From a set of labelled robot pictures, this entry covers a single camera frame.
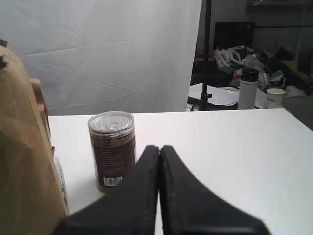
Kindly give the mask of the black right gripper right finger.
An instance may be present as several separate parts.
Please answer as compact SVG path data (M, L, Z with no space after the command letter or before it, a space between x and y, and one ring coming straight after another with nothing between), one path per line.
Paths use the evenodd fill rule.
M204 186L172 146L160 151L159 194L165 235L268 235L264 222Z

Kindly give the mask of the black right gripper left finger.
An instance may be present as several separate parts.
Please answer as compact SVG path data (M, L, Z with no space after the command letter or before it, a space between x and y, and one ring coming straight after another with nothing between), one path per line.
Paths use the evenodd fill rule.
M64 218L55 235L153 235L157 213L159 148L148 145L112 191Z

